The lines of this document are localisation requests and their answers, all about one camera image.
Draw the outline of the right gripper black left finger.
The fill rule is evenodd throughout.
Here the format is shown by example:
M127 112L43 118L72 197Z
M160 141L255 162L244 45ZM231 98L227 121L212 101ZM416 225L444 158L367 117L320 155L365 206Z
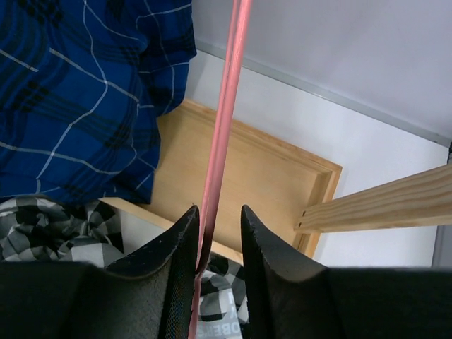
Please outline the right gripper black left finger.
M2 338L187 338L199 211L106 268L1 264Z

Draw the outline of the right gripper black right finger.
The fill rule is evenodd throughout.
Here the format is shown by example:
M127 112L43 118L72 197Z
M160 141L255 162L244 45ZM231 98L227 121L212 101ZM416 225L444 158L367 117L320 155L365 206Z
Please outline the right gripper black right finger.
M451 271L329 268L248 206L241 238L252 338L450 338Z

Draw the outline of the black white checkered shirt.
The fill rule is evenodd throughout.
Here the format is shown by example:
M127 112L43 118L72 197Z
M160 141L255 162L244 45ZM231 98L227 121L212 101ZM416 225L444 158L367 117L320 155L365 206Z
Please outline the black white checkered shirt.
M68 206L42 196L1 201L2 261L84 261L104 268L124 257L121 223L106 203ZM212 253L203 274L197 338L250 338L244 268Z

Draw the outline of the pink wire hanger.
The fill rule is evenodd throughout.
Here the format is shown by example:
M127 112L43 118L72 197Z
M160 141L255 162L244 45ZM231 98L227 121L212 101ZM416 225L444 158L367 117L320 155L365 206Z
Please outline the pink wire hanger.
M227 51L220 86L220 97L201 204L198 253L194 280L194 294L191 305L189 338L196 337L201 280L208 264L213 243L215 221L218 213L220 191L225 171L227 147L252 4L252 0L234 1L232 7L232 16L227 39Z

